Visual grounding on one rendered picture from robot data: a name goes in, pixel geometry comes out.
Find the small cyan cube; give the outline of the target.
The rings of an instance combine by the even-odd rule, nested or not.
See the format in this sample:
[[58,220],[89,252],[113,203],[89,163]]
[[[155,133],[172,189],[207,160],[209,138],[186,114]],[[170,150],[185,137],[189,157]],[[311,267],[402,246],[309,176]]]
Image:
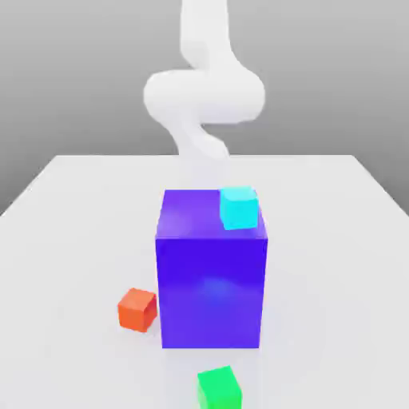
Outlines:
[[250,186],[220,190],[220,219],[226,230],[250,229],[258,225],[259,201]]

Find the small orange cube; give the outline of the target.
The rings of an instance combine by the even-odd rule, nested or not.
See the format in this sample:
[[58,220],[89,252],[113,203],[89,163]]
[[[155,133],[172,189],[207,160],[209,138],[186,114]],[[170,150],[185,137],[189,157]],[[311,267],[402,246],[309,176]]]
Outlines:
[[157,296],[131,288],[117,305],[119,324],[137,332],[147,332],[157,317]]

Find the small green cube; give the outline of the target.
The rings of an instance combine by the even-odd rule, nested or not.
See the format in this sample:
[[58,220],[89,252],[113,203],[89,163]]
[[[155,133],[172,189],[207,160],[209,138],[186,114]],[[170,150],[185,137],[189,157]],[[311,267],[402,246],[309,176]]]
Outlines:
[[230,366],[197,375],[200,409],[242,409],[243,394]]

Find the large purple box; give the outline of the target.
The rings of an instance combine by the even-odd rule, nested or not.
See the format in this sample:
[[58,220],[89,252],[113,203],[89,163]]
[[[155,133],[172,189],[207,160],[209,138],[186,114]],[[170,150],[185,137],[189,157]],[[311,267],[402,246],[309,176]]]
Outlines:
[[227,230],[217,190],[165,190],[155,236],[164,348],[257,348],[268,234]]

